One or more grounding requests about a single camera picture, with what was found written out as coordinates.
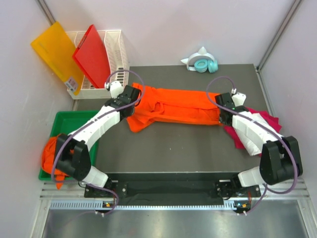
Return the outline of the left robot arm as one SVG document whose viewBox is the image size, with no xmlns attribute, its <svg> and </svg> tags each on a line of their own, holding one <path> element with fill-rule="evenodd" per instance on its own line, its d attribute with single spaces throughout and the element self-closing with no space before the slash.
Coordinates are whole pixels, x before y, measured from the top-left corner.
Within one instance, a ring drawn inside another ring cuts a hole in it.
<svg viewBox="0 0 317 238">
<path fill-rule="evenodd" d="M 100 196 L 112 192 L 112 181 L 107 174 L 92 165 L 90 150 L 113 126 L 134 114 L 142 91 L 126 86 L 118 95 L 108 99 L 95 116 L 70 134 L 57 137 L 52 173 L 58 169 L 76 181 L 95 187 Z"/>
</svg>

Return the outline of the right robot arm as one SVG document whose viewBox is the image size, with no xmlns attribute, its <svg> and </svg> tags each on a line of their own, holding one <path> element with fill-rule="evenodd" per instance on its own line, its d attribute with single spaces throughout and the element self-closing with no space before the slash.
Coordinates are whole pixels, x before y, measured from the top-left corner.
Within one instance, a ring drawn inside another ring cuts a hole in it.
<svg viewBox="0 0 317 238">
<path fill-rule="evenodd" d="M 248 153 L 260 155 L 260 164 L 242 171 L 231 179 L 231 190 L 243 196 L 250 186 L 274 185 L 303 174 L 298 140 L 284 137 L 273 129 L 258 113 L 244 107 L 246 95 L 224 93 L 215 97 L 220 108 L 219 121 L 234 129 Z"/>
</svg>

